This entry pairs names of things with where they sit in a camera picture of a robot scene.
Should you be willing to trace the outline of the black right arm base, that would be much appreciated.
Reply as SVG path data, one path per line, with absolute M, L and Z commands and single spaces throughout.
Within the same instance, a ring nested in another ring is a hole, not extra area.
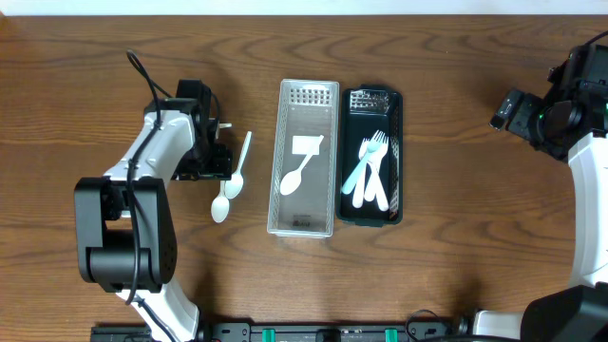
M 521 313 L 478 311 L 461 318 L 451 332 L 531 342 L 607 342 L 607 285 L 578 285 L 536 299 Z

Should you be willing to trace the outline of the white plastic fork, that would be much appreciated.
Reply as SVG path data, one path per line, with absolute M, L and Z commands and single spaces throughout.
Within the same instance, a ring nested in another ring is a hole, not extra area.
M 358 152 L 358 159 L 361 160 L 365 154 L 367 153 L 367 145 L 368 145 L 369 140 L 368 139 L 364 139 L 361 142 L 360 145 L 360 149 Z M 365 180 L 366 180 L 366 170 L 367 168 L 364 168 L 363 171 L 360 173 L 357 183 L 354 187 L 354 192 L 353 192 L 353 196 L 352 196 L 352 207 L 355 209 L 360 209 L 363 205 L 363 201 L 364 201 L 364 191 L 365 191 Z

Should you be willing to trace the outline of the dark green plastic basket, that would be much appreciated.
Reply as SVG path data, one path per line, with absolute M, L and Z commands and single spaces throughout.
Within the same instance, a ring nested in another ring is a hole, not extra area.
M 336 208 L 338 218 L 359 226 L 396 225 L 403 217 L 403 96 L 386 85 L 361 85 L 342 94 Z M 358 164 L 361 142 L 381 130 L 387 145 L 379 156 L 368 160 L 364 201 L 352 207 L 353 191 L 344 195 L 341 187 Z

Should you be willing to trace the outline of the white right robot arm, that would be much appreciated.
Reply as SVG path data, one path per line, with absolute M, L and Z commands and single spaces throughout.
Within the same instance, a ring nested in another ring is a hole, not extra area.
M 584 92 L 545 103 L 512 89 L 489 125 L 568 165 L 575 188 L 575 256 L 568 285 L 607 281 L 607 99 Z

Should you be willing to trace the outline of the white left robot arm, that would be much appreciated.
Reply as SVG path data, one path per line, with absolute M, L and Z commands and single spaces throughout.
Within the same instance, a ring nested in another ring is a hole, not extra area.
M 142 131 L 102 176 L 74 189 L 82 279 L 117 295 L 144 319 L 153 341 L 201 341 L 200 309 L 175 277 L 178 242 L 167 197 L 172 180 L 225 180 L 232 153 L 218 143 L 215 94 L 160 99 Z

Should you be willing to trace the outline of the white spoon long diagonal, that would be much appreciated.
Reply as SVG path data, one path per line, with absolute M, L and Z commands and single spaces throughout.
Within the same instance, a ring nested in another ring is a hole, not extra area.
M 280 183 L 280 194 L 283 196 L 291 195 L 302 181 L 302 171 L 308 164 L 312 156 L 319 154 L 320 144 L 324 140 L 323 135 L 319 136 L 295 136 L 296 152 L 306 152 L 301 164 L 293 171 L 287 173 Z

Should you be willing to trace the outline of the mint green plastic fork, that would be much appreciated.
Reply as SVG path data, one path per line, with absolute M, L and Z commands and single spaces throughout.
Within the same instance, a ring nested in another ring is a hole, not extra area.
M 381 148 L 383 148 L 386 145 L 386 138 L 387 138 L 387 135 L 383 131 L 377 130 L 373 134 L 373 136 L 368 140 L 368 143 L 366 145 L 366 152 L 365 152 L 364 156 L 360 159 L 358 164 L 354 167 L 354 169 L 352 170 L 352 172 L 350 173 L 348 178 L 344 181 L 344 183 L 341 187 L 342 194 L 348 195 L 353 191 L 361 173 L 363 172 L 365 166 L 367 165 L 368 160 L 371 158 L 371 156 L 373 154 L 375 154 L 377 151 L 379 151 Z

